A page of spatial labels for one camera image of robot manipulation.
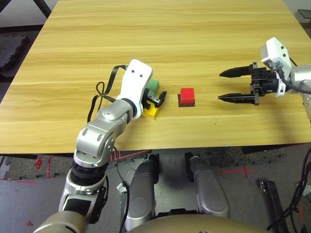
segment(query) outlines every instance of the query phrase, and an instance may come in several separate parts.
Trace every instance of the cable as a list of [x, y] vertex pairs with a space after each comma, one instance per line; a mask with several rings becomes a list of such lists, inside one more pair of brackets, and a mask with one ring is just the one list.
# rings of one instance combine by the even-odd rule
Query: cable
[[[110, 96], [108, 96], [108, 94], [109, 94], [109, 92], [111, 90], [112, 84], [113, 84], [113, 82], [115, 80], [115, 77], [116, 77], [116, 74], [117, 74], [119, 68], [122, 68], [122, 69], [126, 70], [127, 69], [127, 65], [120, 65], [120, 66], [113, 67], [113, 69], [111, 71], [111, 74], [110, 74], [110, 77], [109, 77], [109, 81], [108, 81], [108, 85], [106, 87], [106, 90], [105, 90], [105, 83], [104, 82], [98, 82], [96, 84], [96, 91], [97, 91], [98, 95], [95, 95], [93, 97], [93, 99], [92, 99], [91, 107], [90, 107], [90, 110], [89, 110], [88, 115], [87, 115], [87, 122], [88, 123], [91, 121], [91, 117], [92, 117], [92, 114], [93, 114], [93, 111], [94, 111], [94, 108], [95, 108], [95, 104], [96, 104], [96, 100], [97, 100], [98, 97], [101, 98], [101, 101], [99, 103], [97, 111], [99, 111], [100, 108], [101, 108], [101, 105], [102, 105], [102, 102], [103, 102], [103, 98], [105, 98], [106, 100], [108, 100], [110, 102], [114, 102], [115, 101], [115, 99], [110, 97]], [[103, 85], [103, 88], [100, 91], [99, 90], [99, 85], [101, 85], [101, 84]]]
[[294, 232], [298, 233], [297, 228], [295, 226], [295, 222], [294, 222], [294, 218], [293, 218], [293, 213], [292, 212], [291, 212], [291, 223], [292, 223]]
[[[119, 151], [117, 150], [117, 148], [116, 147], [113, 147], [113, 148], [115, 152], [119, 154]], [[120, 229], [119, 229], [119, 233], [122, 233], [122, 230], [123, 230], [123, 227], [126, 221], [127, 213], [128, 213], [129, 203], [130, 203], [130, 188], [119, 172], [119, 158], [117, 159], [117, 172], [118, 172], [118, 175], [120, 176], [123, 186], [126, 188], [126, 193], [127, 193], [125, 213], [124, 213], [123, 219], [121, 221]]]
[[297, 66], [297, 63], [290, 57], [290, 61], [295, 65], [295, 67]]
[[299, 204], [299, 202], [302, 198], [303, 191], [305, 190], [306, 185], [307, 185], [308, 174], [311, 171], [311, 162], [307, 163], [307, 160], [308, 160], [310, 154], [311, 154], [311, 148], [309, 148], [309, 150], [307, 151], [307, 154], [304, 158], [303, 165], [302, 165], [302, 171], [301, 171], [301, 179], [300, 179], [300, 181], [299, 181], [299, 183], [295, 189], [295, 192], [294, 192], [294, 195], [293, 195], [293, 198], [292, 198], [292, 201], [291, 201], [289, 207], [287, 207], [283, 211], [283, 213], [281, 214], [281, 216], [278, 220], [274, 221], [273, 223], [271, 223], [267, 227], [267, 230], [270, 230], [276, 224], [278, 224], [280, 221], [286, 219], [288, 216], [291, 216], [293, 211], [298, 212], [297, 205]]
[[281, 80], [285, 83], [285, 85], [287, 85], [289, 88], [291, 88], [291, 89], [293, 89], [293, 90], [295, 90], [295, 91], [304, 93], [304, 94], [311, 95], [311, 91], [307, 91], [307, 90], [300, 89], [299, 87], [296, 87], [296, 86], [292, 85], [290, 82], [286, 81], [285, 78], [284, 78], [284, 72], [283, 72], [282, 68], [277, 69], [276, 72], [279, 74], [280, 79], [281, 79]]
[[311, 203], [311, 200], [310, 200], [310, 198], [308, 198], [308, 195], [306, 195], [306, 198], [308, 199], [308, 201]]
[[108, 176], [106, 175], [106, 183], [107, 183], [107, 190], [106, 190], [106, 196], [104, 198], [104, 205], [103, 207], [106, 205], [107, 201], [108, 201], [108, 193], [109, 193], [109, 179]]

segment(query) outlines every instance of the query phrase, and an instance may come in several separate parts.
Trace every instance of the wood grain tabletop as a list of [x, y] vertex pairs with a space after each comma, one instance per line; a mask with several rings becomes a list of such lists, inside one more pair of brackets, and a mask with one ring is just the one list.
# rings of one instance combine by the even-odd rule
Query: wood grain tabletop
[[[119, 150], [309, 142], [298, 94], [259, 106], [217, 99], [249, 93], [250, 77], [219, 74], [261, 64], [273, 36], [299, 65], [311, 62], [310, 39], [281, 0], [60, 0], [0, 104], [0, 153], [73, 152], [96, 83], [132, 59], [150, 65], [168, 95], [156, 120], [127, 126]], [[195, 107], [178, 107], [182, 87], [194, 88]]]

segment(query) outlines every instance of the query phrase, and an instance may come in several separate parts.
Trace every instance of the green block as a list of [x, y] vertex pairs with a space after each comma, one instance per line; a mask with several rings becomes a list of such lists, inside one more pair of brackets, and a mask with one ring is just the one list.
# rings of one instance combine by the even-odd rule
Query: green block
[[155, 95], [159, 89], [159, 81], [155, 79], [150, 79], [148, 82], [147, 88], [149, 89], [149, 93]]

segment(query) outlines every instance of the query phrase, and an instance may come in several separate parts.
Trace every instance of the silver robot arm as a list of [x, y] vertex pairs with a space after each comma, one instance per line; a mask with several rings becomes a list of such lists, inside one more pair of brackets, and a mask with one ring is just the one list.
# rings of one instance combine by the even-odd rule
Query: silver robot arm
[[258, 67], [253, 62], [246, 67], [235, 67], [223, 71], [220, 76], [237, 78], [251, 75], [250, 94], [229, 93], [218, 99], [230, 103], [250, 103], [259, 105], [259, 98], [269, 93], [276, 97], [286, 92], [300, 93], [303, 98], [307, 116], [311, 120], [311, 64], [292, 67], [287, 49], [275, 37], [266, 41], [260, 48], [261, 61], [270, 69]]
[[285, 95], [287, 89], [293, 94], [300, 93], [311, 120], [311, 64], [292, 67], [287, 49], [275, 37], [267, 40], [266, 45], [260, 48], [260, 54], [261, 61], [276, 72], [276, 96]]
[[35, 233], [83, 233], [96, 223], [105, 204], [106, 168], [117, 137], [126, 125], [141, 116], [144, 89], [152, 76], [150, 66], [132, 60], [122, 78], [121, 93], [98, 111], [77, 139], [71, 170], [66, 177], [58, 213]]

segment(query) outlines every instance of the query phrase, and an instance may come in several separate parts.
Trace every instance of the red cube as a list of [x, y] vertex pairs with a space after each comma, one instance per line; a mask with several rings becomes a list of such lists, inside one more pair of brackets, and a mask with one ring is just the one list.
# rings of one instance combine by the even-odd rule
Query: red cube
[[180, 89], [180, 104], [193, 105], [194, 104], [194, 90], [193, 88]]

